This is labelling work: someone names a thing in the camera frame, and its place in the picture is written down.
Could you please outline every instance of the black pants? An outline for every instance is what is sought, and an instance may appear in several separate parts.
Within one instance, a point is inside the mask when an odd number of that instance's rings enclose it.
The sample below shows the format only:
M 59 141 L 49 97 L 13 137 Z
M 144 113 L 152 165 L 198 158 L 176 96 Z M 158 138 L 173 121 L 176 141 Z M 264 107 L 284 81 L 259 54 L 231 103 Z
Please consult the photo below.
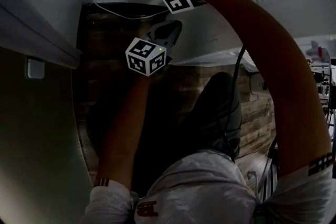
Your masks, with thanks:
M 226 132 L 227 139 L 222 131 L 227 121 L 232 81 L 232 76 L 227 73 L 221 72 L 212 76 L 198 97 L 193 110 L 177 130 L 162 138 L 160 136 L 164 129 L 162 126 L 161 130 L 157 131 L 154 143 L 140 141 L 134 159 L 132 178 L 132 190 L 140 197 L 146 195 L 149 188 L 170 165 L 197 150 L 211 148 L 232 158 L 238 156 L 242 117 L 237 86 Z M 88 126 L 97 124 L 88 122 Z M 101 136 L 93 136 L 92 133 L 97 133 L 97 130 L 88 131 L 92 145 L 97 151 L 97 145 L 100 144 L 97 140 L 101 140 Z

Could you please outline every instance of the wooden floor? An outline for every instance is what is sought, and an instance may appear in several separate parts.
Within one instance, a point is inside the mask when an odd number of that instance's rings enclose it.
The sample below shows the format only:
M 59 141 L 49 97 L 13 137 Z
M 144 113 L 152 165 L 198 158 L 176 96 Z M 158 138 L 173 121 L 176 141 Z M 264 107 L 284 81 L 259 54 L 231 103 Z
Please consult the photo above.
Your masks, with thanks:
M 82 14 L 78 48 L 83 56 L 80 67 L 73 71 L 72 87 L 78 134 L 92 180 L 98 158 L 87 136 L 87 115 L 99 103 L 100 107 L 105 106 L 106 113 L 100 114 L 97 121 L 113 115 L 133 76 L 125 60 L 127 46 L 134 37 L 141 37 L 152 24 L 161 20 L 163 17 L 155 21 L 129 21 L 111 14 Z M 157 123 L 159 116 L 160 126 L 173 130 L 193 108 L 210 77 L 221 71 L 233 74 L 234 66 L 166 67 L 160 76 L 152 79 L 148 110 L 157 113 L 148 113 L 145 125 Z M 240 156 L 236 163 L 247 184 L 253 187 L 256 181 L 248 180 L 247 172 L 255 170 L 260 180 L 267 160 L 265 154 L 275 136 L 274 106 L 270 98 L 250 94 L 248 73 L 243 67 L 239 71 L 238 87 L 243 122 Z

